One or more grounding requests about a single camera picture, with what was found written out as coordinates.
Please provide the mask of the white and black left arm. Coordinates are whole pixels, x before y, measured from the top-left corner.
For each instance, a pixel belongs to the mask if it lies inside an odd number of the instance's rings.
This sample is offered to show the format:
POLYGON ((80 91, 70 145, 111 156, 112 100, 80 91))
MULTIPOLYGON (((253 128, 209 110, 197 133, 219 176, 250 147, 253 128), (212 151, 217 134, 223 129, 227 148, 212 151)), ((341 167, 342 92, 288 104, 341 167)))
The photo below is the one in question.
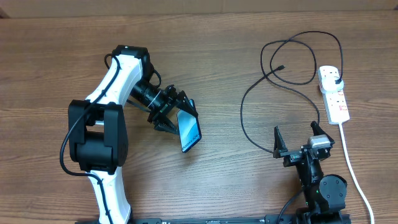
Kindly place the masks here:
POLYGON ((88 177, 99 207, 96 223, 134 223, 132 207, 124 190, 122 166, 129 149, 124 106, 132 105, 149 114, 155 130, 176 134, 182 152, 201 140, 198 112, 193 99, 173 85, 161 89, 150 80, 158 75, 145 47, 117 46, 110 54, 108 72, 97 89, 84 100, 68 107, 68 132, 60 149, 60 165, 65 148, 78 163, 80 176, 88 177))

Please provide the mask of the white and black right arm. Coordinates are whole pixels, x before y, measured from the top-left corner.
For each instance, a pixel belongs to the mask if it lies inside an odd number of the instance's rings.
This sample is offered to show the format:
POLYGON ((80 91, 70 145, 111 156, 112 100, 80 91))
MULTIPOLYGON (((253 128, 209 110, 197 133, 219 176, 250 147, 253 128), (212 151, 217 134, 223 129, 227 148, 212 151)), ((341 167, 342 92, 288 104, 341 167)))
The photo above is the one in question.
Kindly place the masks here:
POLYGON ((350 223, 349 215, 343 215, 346 207, 347 181, 340 175, 325 175, 320 162, 330 157, 335 141, 316 121, 312 121, 313 136, 300 149, 287 149, 278 127, 274 128, 273 158, 283 159, 284 167, 295 167, 300 179, 306 206, 291 215, 284 212, 300 193, 296 193, 278 215, 268 215, 273 223, 350 223))

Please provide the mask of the smartphone with lit screen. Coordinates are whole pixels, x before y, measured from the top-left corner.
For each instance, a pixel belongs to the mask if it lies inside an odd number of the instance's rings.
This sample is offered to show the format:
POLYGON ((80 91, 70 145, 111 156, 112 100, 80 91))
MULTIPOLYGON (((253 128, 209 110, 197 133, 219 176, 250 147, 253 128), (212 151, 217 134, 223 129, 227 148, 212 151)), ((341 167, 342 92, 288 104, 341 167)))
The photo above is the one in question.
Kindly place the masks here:
POLYGON ((177 113, 178 130, 182 152, 188 152, 201 140, 200 124, 197 117, 179 110, 177 113))

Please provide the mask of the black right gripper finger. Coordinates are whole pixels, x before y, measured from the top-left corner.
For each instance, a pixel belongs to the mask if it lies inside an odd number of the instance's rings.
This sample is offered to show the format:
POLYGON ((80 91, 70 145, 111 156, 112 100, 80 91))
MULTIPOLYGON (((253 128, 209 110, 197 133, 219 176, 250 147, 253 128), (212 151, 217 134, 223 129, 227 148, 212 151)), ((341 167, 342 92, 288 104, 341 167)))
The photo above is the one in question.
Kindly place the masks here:
POLYGON ((288 149, 285 146, 285 142, 282 139, 282 135, 279 131, 279 127, 276 126, 274 128, 274 151, 273 158, 281 158, 284 157, 288 153, 288 149))
POLYGON ((324 132, 324 130, 322 130, 322 128, 316 121, 312 121, 310 126, 312 128, 314 136, 326 135, 326 132, 324 132))

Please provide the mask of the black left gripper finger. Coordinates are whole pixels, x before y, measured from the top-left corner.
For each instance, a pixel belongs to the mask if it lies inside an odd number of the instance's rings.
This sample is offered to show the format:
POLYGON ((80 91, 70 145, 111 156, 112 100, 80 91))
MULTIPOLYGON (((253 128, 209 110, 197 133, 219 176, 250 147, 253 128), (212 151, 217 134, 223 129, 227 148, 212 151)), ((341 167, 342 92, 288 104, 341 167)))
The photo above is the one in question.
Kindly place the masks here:
POLYGON ((183 90, 177 95, 176 102, 177 102, 176 107, 178 109, 183 110, 196 118, 198 117, 196 109, 190 103, 190 100, 187 98, 187 95, 183 90))
POLYGON ((154 129, 157 131, 179 135, 179 130, 176 125, 174 125, 173 122, 171 122, 171 120, 169 120, 167 117, 160 117, 154 120, 154 129))

